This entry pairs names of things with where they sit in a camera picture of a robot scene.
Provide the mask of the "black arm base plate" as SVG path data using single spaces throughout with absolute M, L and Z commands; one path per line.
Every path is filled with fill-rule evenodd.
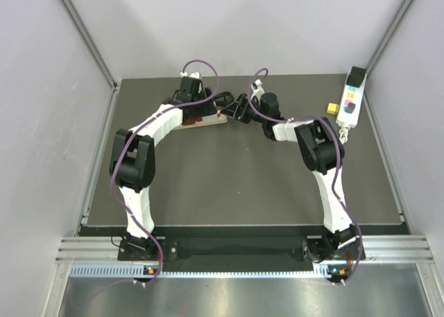
M 277 257 L 289 262 L 323 262 L 356 259 L 361 247 L 354 241 L 342 248 L 329 243 L 325 237 L 167 237 L 160 239 L 161 250 L 152 241 L 137 243 L 134 239 L 121 241 L 118 260 L 126 262 L 155 261 L 180 263 L 192 259 L 208 262 L 212 257 L 241 261 L 248 257 L 265 259 Z

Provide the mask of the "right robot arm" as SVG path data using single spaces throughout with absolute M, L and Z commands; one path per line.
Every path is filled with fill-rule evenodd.
M 297 143 L 303 163 L 318 185 L 325 228 L 318 241 L 302 240 L 304 254 L 316 263 L 346 254 L 360 231 L 346 208 L 341 181 L 345 151 L 329 120 L 325 117 L 284 119 L 273 93 L 265 93 L 260 98 L 241 94 L 221 113 L 242 123 L 260 123 L 265 136 L 272 141 Z

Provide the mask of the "beige power strip red sockets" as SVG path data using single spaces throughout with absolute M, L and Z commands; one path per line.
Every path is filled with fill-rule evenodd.
M 188 119 L 183 124 L 175 127 L 175 130 L 218 125 L 227 122 L 228 118 L 224 114 L 222 114 L 220 110 L 217 110 L 215 114 L 211 114 L 209 116 Z

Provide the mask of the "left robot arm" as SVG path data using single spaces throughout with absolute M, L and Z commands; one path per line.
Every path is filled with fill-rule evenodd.
M 155 147 L 183 123 L 216 115 L 211 95 L 199 73 L 183 73 L 179 89 L 156 112 L 139 125 L 116 132 L 109 168 L 110 189 L 119 188 L 128 221 L 119 246 L 119 261 L 148 261 L 161 256 L 159 242 L 152 234 L 155 223 L 149 198 L 156 172 Z

